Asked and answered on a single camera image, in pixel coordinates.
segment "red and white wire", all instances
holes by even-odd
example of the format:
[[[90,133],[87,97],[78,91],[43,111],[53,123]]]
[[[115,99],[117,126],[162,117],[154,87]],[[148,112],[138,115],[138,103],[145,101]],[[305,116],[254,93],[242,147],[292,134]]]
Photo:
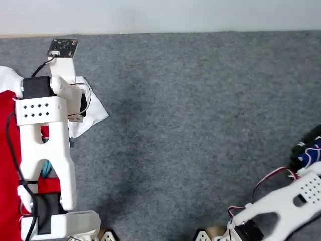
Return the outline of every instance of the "red and white wire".
[[[231,218],[234,217],[234,214],[231,212],[232,210],[236,210],[236,209],[245,209],[245,207],[238,207],[238,206],[230,206],[227,211],[230,215]]]
[[[255,195],[255,191],[256,189],[267,179],[269,179],[270,177],[274,176],[275,174],[279,173],[280,171],[283,171],[283,170],[287,170],[288,172],[290,172],[290,174],[293,176],[293,178],[296,180],[299,178],[299,176],[291,171],[290,169],[288,169],[287,167],[279,167],[277,169],[275,169],[274,171],[270,172],[269,174],[267,174],[265,177],[262,178],[261,181],[259,181],[255,187],[254,187],[254,190],[253,190],[253,195],[252,195],[252,202],[254,202],[254,195]]]

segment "hole in bracket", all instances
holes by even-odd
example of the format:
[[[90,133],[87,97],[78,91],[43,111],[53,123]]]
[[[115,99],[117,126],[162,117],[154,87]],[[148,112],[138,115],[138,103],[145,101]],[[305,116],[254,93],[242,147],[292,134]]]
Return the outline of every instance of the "hole in bracket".
[[[302,207],[304,206],[307,201],[306,199],[300,194],[298,196],[296,196],[294,199],[293,199],[293,203],[296,207]]]

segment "black wire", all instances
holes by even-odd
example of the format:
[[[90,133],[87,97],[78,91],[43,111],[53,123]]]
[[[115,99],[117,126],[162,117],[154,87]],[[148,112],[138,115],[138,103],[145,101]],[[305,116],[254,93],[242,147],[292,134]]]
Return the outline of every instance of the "black wire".
[[[36,69],[36,71],[31,75],[31,77],[35,77],[35,76],[38,74],[38,72],[39,72],[46,64],[50,63],[51,61],[54,60],[54,58],[57,58],[57,57],[58,57],[58,55],[54,55],[54,56],[52,57],[52,59],[50,59],[50,60],[44,62],[42,65],[40,65],[40,66]]]
[[[75,241],[81,241],[80,239],[77,239],[77,238],[72,237],[72,236],[70,236],[70,237],[68,238],[68,240],[67,240],[67,241],[69,241],[70,239],[71,239],[71,240],[73,240],[73,239],[74,239]]]
[[[229,236],[230,236],[230,241],[232,241],[231,229],[230,228],[229,228]]]
[[[7,121],[6,121],[6,140],[7,140],[7,144],[9,146],[9,149],[10,149],[10,153],[11,153],[11,157],[12,157],[12,160],[14,162],[14,165],[15,165],[15,169],[17,170],[18,172],[18,175],[19,175],[19,178],[21,179],[21,181],[23,183],[26,183],[25,179],[24,179],[24,176],[20,170],[20,167],[19,167],[19,164],[17,162],[17,158],[16,158],[16,155],[15,155],[15,151],[14,151],[14,147],[12,145],[12,142],[11,142],[11,139],[10,139],[10,135],[9,135],[9,125],[10,125],[10,119],[11,117],[14,116],[14,112],[12,112],[11,114],[9,114],[9,116],[7,117]],[[25,241],[30,241],[31,239],[31,235],[32,235],[32,231],[34,230],[35,228],[35,225],[36,225],[36,221],[37,221],[37,217],[38,217],[38,204],[37,204],[37,200],[36,200],[36,197],[35,195],[33,194],[33,192],[30,190],[30,188],[28,187],[27,184],[23,184],[23,187],[25,188],[25,190],[29,193],[29,195],[31,196],[31,199],[32,199],[32,203],[33,203],[33,206],[32,206],[32,222],[31,222],[31,226],[29,228],[29,231],[27,233],[27,236],[26,236],[26,239]]]

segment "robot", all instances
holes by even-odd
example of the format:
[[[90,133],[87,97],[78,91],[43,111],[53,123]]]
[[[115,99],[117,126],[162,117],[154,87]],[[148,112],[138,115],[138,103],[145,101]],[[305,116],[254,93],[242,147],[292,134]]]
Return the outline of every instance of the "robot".
[[[101,220],[94,211],[70,212],[76,207],[74,163],[70,156],[67,121],[82,122],[90,104],[90,87],[84,91],[75,83],[73,63],[77,40],[54,39],[48,61],[31,78],[14,87],[15,113],[20,129],[21,163],[13,159],[20,176],[18,195],[32,214],[21,219],[21,239],[47,240],[68,237],[81,241],[115,241],[111,231],[100,231]],[[37,73],[50,65],[52,77]],[[41,126],[50,137],[41,139]],[[61,192],[38,193],[37,180],[45,160],[49,160],[60,180]]]
[[[31,78],[23,79],[14,87],[18,98],[15,100],[15,116],[20,129],[20,166],[14,154],[13,160],[20,176],[18,195],[25,209],[32,214],[21,219],[22,240],[68,237],[78,241],[116,241],[113,232],[100,231],[101,220],[96,212],[70,212],[76,206],[77,197],[67,121],[83,121],[90,104],[90,98],[87,99],[85,91],[75,83],[73,57],[77,45],[77,40],[54,39],[47,53],[48,61]],[[46,64],[50,65],[52,77],[35,77]],[[41,139],[41,126],[49,128],[50,137],[45,143]],[[38,193],[37,180],[45,160],[54,167],[61,192]],[[289,186],[246,204],[244,208],[233,207],[242,211],[235,216],[231,214],[224,233],[221,229],[209,237],[209,231],[200,230],[195,240],[283,241],[314,221],[321,213],[321,162],[308,163],[309,166],[297,173],[291,172],[294,181]],[[279,218],[267,237],[253,221],[255,216],[264,213],[276,213]]]
[[[261,182],[284,169],[290,170],[281,167]],[[284,241],[302,227],[320,218],[321,162],[303,167],[297,173],[290,172],[294,181],[289,186],[273,191],[256,202],[246,204],[245,207],[230,207],[230,210],[242,211],[235,216],[230,213],[231,219],[225,232],[222,228],[217,228],[214,232],[211,232],[211,229],[199,230],[194,240]],[[276,213],[278,220],[272,233],[264,237],[253,218],[267,213]]]

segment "white plastic part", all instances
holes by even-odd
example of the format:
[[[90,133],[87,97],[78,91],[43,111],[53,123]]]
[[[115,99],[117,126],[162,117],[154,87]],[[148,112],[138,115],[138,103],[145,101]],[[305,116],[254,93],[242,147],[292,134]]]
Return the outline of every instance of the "white plastic part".
[[[104,236],[101,238],[101,241],[116,241],[112,232],[106,232]]]
[[[212,241],[243,241],[235,231],[234,227],[234,223],[228,222],[225,234],[222,237],[214,237]]]
[[[303,206],[296,206],[294,199],[302,195]],[[233,217],[236,226],[259,214],[276,213],[279,220],[273,232],[264,241],[286,240],[296,229],[321,212],[321,179],[308,173],[291,185],[273,191]]]
[[[16,100],[17,125],[67,122],[66,101],[59,97]]]
[[[83,89],[68,84],[60,76],[53,76],[50,79],[50,87],[57,96],[65,99],[67,115],[80,112],[81,95],[85,92]]]
[[[199,231],[194,241],[211,241],[205,231]]]
[[[24,178],[28,181],[38,180],[44,160],[49,160],[60,180],[64,210],[74,209],[76,181],[69,152],[66,101],[60,97],[17,100],[16,115],[17,125],[20,126],[20,169]],[[49,127],[49,140],[46,143],[41,139],[43,125]],[[27,211],[31,212],[31,197],[23,186],[18,187],[18,194]]]
[[[24,217],[21,219],[21,239],[25,240],[29,227],[31,226],[32,217]],[[86,212],[70,212],[67,214],[51,216],[51,233],[37,235],[38,221],[32,233],[31,240],[47,240],[65,237],[92,237],[95,240],[100,228],[99,215],[94,211]]]
[[[72,58],[55,58],[50,63],[51,76],[61,76],[68,84],[76,81],[76,72]]]

